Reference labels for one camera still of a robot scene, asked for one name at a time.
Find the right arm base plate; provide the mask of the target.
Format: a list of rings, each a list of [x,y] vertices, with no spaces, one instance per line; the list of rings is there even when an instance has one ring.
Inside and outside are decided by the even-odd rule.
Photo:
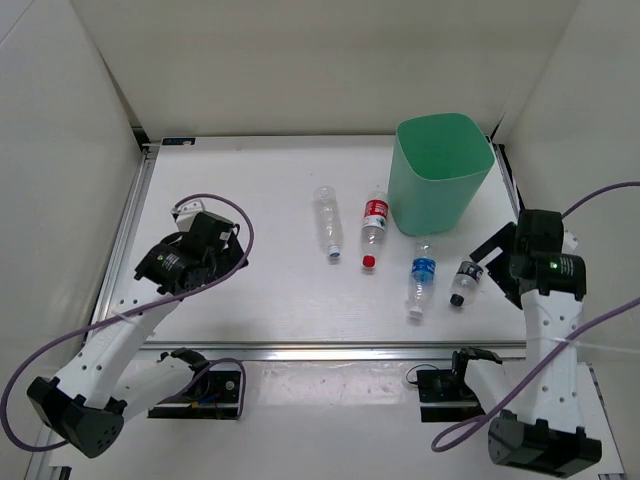
[[[419,364],[407,371],[405,381],[418,391],[422,423],[462,422],[484,414],[476,395],[451,369]]]

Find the clear bottle blue cap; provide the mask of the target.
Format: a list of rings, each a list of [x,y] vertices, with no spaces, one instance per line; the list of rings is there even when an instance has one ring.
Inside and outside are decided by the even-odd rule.
[[[330,186],[317,188],[313,206],[322,249],[331,262],[337,262],[342,253],[343,229],[335,190]]]

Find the blue label bottle white cap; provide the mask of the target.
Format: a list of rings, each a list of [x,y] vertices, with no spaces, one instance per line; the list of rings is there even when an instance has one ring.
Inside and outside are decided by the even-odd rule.
[[[435,290],[436,266],[433,241],[419,238],[411,263],[407,299],[408,315],[412,320],[422,320],[430,307]]]

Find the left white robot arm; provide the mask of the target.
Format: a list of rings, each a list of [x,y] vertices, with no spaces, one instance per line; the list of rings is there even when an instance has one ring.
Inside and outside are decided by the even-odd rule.
[[[115,323],[93,333],[52,378],[33,380],[27,395],[41,420],[88,458],[103,454],[125,423],[167,398],[208,397],[208,361],[190,349],[164,352],[143,372],[123,372],[156,327],[187,294],[247,266],[238,224],[202,211],[188,229],[163,238],[134,269],[133,293]]]

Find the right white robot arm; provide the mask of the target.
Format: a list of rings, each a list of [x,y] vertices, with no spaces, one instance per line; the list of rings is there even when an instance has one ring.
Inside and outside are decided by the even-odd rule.
[[[472,252],[493,250],[489,276],[523,311],[528,374],[512,385],[494,352],[465,347],[452,356],[449,387],[476,397],[489,420],[488,451],[496,465],[569,478],[602,458],[602,443],[587,436],[578,401],[577,351],[567,341],[582,319],[586,264],[563,250],[558,212],[524,209]]]

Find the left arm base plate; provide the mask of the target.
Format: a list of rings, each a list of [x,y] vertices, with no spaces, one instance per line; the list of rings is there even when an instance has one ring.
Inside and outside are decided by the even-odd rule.
[[[148,410],[149,419],[237,421],[244,413],[246,369],[236,359],[209,361],[198,382]]]

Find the small bottle black cap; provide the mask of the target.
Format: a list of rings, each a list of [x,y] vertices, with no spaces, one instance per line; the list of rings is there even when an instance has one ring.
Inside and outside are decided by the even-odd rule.
[[[472,260],[464,260],[451,284],[449,303],[456,308],[470,305],[479,290],[484,275],[484,268]]]

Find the red label bottle red cap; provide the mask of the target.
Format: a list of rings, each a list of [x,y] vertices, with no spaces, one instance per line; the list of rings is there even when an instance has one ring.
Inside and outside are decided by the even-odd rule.
[[[373,269],[384,245],[388,223],[387,194],[376,191],[369,195],[364,208],[361,228],[362,266]]]

